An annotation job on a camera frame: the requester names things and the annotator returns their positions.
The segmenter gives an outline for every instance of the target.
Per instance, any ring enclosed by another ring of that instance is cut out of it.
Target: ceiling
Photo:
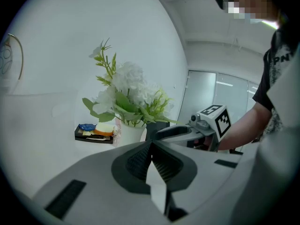
[[[217,42],[264,54],[274,28],[250,24],[223,12],[215,0],[160,0],[178,32],[184,49],[190,42]]]

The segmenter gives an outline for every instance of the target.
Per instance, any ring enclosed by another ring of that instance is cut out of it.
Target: flower pot
[[[121,138],[118,143],[118,147],[132,143],[139,143],[146,128],[146,124],[143,126],[142,124],[143,123],[140,122],[140,124],[137,124],[135,127],[133,127],[121,122]]]

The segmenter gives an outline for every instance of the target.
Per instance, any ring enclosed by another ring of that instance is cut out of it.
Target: black t-shirt
[[[272,118],[264,134],[279,131],[282,128],[280,118],[267,96],[267,91],[289,65],[298,42],[299,31],[297,27],[288,22],[275,31],[271,41],[271,48],[263,57],[263,75],[253,100],[272,112]]]

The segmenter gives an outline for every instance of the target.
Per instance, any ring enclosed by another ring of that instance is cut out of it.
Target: flower bouquet
[[[97,61],[97,66],[106,69],[105,75],[97,76],[97,79],[107,86],[92,101],[82,99],[90,114],[99,122],[111,121],[116,117],[123,125],[143,130],[146,124],[152,122],[177,123],[167,118],[173,108],[172,99],[157,84],[145,80],[140,66],[131,62],[118,65],[116,53],[109,60],[105,55],[105,51],[111,48],[106,45],[107,41],[90,55]]]

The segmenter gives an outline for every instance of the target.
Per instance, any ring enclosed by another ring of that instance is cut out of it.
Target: sponge
[[[102,136],[112,136],[114,131],[114,125],[109,125],[105,123],[98,123],[94,133]]]

